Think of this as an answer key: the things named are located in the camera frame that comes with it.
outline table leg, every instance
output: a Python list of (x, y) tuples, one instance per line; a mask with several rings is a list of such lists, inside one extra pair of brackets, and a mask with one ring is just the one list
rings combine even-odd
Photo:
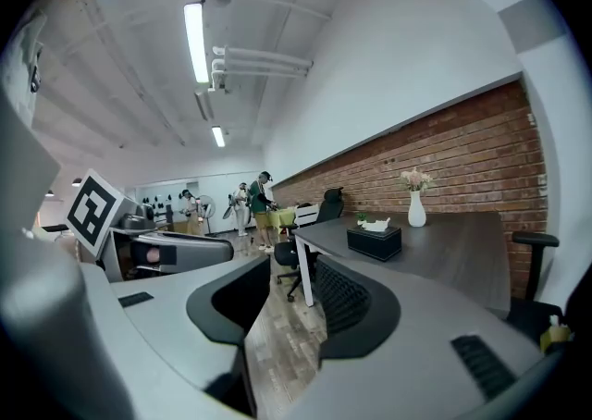
[(298, 263), (300, 264), (300, 273), (302, 275), (302, 288), (304, 290), (304, 300), (307, 306), (313, 306), (313, 289), (311, 287), (311, 277), (308, 273), (308, 261), (306, 260), (306, 251), (304, 250), (304, 241), (296, 236), (296, 251), (298, 252)]

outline chair armrest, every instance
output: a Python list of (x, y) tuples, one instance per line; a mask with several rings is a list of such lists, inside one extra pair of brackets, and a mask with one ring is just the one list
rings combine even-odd
[(541, 232), (516, 231), (512, 233), (512, 241), (531, 246), (559, 247), (559, 240), (555, 236)]

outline green shirt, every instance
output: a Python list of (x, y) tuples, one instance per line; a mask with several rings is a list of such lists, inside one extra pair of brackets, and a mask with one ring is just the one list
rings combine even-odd
[(262, 201), (259, 201), (259, 194), (261, 194), (261, 188), (259, 187), (259, 181), (255, 180), (251, 183), (249, 193), (253, 197), (251, 200), (251, 211), (254, 213), (265, 213), (267, 211), (267, 205)]

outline black tissue box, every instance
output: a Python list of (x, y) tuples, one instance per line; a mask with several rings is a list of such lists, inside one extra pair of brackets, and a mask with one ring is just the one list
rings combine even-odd
[(386, 262), (401, 251), (401, 228), (389, 226), (384, 232), (373, 232), (356, 226), (348, 229), (348, 247), (357, 253)]

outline white vase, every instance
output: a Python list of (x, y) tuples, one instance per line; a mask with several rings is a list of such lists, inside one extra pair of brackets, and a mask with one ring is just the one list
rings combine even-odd
[(419, 191), (410, 191), (411, 206), (409, 206), (409, 224), (415, 228), (421, 228), (426, 223), (426, 210), (419, 198)]

